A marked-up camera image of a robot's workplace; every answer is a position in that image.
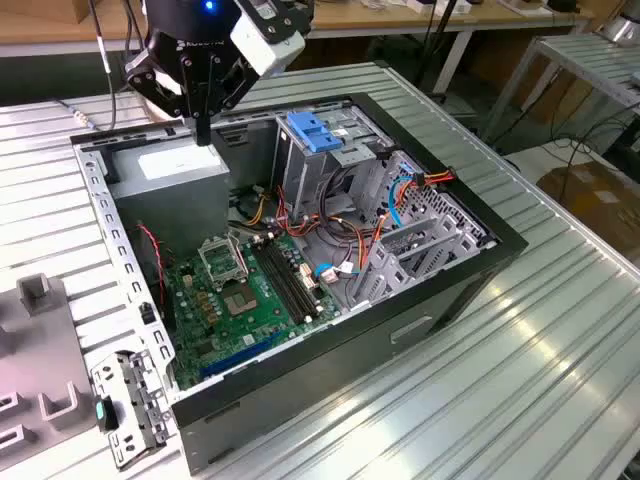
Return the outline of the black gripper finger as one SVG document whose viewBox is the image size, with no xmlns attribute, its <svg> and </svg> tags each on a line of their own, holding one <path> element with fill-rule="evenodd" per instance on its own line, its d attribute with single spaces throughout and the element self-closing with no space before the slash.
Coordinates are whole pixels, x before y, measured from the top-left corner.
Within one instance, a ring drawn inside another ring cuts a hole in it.
<svg viewBox="0 0 640 480">
<path fill-rule="evenodd" d="M 211 119 L 235 107 L 258 79 L 259 75 L 242 55 L 233 61 L 210 57 L 202 114 L 203 146 L 211 144 Z"/>
<path fill-rule="evenodd" d="M 152 105 L 172 118 L 181 117 L 198 146 L 204 145 L 204 116 L 189 98 L 189 92 L 175 93 L 158 80 L 147 50 L 125 65 L 127 84 Z"/>
</svg>

